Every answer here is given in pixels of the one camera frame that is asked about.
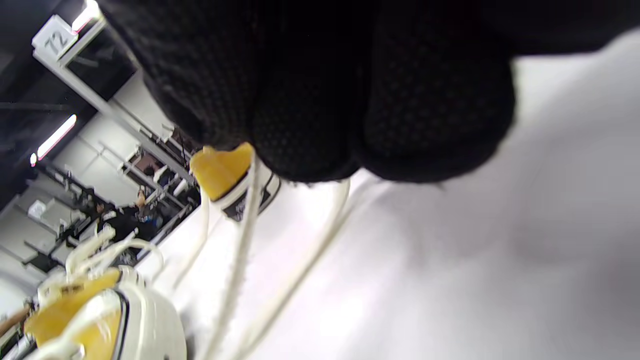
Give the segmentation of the person's right hand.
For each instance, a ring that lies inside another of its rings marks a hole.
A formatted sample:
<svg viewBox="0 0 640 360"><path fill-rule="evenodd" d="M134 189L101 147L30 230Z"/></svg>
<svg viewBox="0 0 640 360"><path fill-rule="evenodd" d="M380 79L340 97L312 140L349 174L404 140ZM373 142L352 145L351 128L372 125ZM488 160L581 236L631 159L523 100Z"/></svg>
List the person's right hand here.
<svg viewBox="0 0 640 360"><path fill-rule="evenodd" d="M515 120L512 61L598 51L637 0L100 0L167 118L292 182L475 171Z"/></svg>

